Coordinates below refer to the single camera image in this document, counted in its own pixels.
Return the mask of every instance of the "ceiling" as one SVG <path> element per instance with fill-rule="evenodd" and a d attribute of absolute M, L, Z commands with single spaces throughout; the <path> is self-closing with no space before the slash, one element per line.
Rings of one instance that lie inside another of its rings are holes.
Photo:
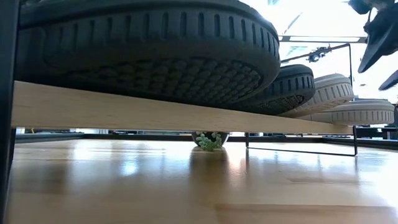
<path fill-rule="evenodd" d="M 366 37 L 363 25 L 368 15 L 357 14 L 342 0 L 241 0 L 257 9 L 268 21 L 271 21 L 279 35 L 314 37 L 344 37 L 349 42 L 353 37 Z M 317 47 L 327 47 L 329 43 L 281 42 L 281 59 L 310 53 Z M 378 88 L 385 79 L 397 70 L 394 63 L 398 53 L 383 57 L 367 72 L 358 74 L 365 44 L 352 45 L 354 92 L 361 98 L 384 98 L 393 103 L 398 101 L 398 86 L 387 91 Z M 349 76 L 348 49 L 334 50 L 316 63 L 309 63 L 305 58 L 290 63 L 309 66 L 315 77 L 330 73 L 342 73 Z"/>

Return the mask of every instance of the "potted plant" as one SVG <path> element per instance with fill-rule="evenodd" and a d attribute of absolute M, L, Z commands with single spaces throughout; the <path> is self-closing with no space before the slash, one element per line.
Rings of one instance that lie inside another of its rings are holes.
<path fill-rule="evenodd" d="M 229 133 L 217 131 L 196 131 L 192 133 L 193 141 L 205 151 L 219 149 L 228 139 Z"/>

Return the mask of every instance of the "small plant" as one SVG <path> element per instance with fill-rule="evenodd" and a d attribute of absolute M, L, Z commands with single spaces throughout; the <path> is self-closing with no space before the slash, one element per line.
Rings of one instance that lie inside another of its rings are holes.
<path fill-rule="evenodd" d="M 218 134 L 217 132 L 213 132 L 211 134 L 211 137 L 216 139 L 216 141 L 213 142 L 213 141 L 211 141 L 211 139 L 209 139 L 208 137 L 205 136 L 206 133 L 207 133 L 206 131 L 197 131 L 197 135 L 199 135 L 199 137 L 197 137 L 197 141 L 198 141 L 200 147 L 204 151 L 208 151 L 208 152 L 213 152 L 214 149 L 221 148 L 221 146 L 222 146 L 221 134 Z"/>

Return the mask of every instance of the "wooden floor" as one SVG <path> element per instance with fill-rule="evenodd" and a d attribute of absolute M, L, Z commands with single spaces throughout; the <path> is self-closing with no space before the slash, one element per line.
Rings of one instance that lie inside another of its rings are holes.
<path fill-rule="evenodd" d="M 261 144 L 351 153 L 326 144 Z M 398 223 L 398 154 L 358 157 L 192 142 L 17 144 L 8 223 Z"/>

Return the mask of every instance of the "wooden plank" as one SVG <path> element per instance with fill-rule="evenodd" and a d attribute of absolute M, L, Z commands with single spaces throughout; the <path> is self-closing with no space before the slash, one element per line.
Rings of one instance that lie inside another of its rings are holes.
<path fill-rule="evenodd" d="M 15 82 L 13 127 L 351 134 L 347 126 Z"/>

